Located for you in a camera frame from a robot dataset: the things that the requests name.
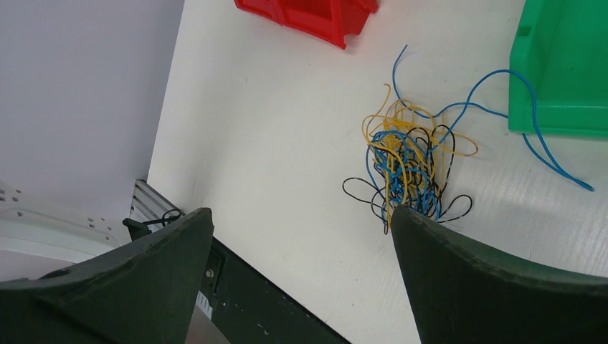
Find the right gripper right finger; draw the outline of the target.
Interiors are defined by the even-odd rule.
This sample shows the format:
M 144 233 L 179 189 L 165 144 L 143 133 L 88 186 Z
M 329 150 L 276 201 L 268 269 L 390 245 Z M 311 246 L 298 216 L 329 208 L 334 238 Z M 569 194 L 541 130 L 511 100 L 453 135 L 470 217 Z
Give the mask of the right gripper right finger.
M 605 343 L 607 279 L 535 263 L 407 206 L 391 235 L 423 343 Z

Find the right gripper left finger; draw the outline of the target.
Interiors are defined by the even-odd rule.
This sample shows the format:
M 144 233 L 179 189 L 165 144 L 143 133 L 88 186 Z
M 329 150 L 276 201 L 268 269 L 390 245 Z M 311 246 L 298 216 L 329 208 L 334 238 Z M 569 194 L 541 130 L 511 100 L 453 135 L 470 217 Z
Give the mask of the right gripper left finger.
M 3 343 L 184 343 L 212 211 L 39 279 L 1 283 Z

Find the green plastic bin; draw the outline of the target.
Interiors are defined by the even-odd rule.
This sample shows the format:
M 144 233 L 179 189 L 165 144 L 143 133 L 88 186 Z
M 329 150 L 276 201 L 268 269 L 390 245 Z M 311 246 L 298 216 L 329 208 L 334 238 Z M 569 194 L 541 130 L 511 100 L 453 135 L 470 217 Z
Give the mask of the green plastic bin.
M 606 1 L 527 1 L 510 69 L 510 130 L 607 137 Z

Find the red plastic bin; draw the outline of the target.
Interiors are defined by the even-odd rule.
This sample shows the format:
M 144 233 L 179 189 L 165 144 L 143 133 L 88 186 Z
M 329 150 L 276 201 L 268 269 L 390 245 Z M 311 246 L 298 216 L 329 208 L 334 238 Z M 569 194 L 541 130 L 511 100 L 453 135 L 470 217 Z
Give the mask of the red plastic bin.
M 377 0 L 235 0 L 236 7 L 279 25 L 322 39 L 341 49 L 345 37 L 359 35 Z

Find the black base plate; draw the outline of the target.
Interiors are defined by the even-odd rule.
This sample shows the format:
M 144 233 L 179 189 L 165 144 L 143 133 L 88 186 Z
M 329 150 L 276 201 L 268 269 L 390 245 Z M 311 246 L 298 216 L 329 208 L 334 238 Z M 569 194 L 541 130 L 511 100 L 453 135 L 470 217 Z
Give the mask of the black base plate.
M 172 209 L 165 218 L 127 218 L 123 224 L 133 242 L 186 215 Z M 229 343 L 344 342 L 343 336 L 219 243 L 214 232 L 194 313 Z

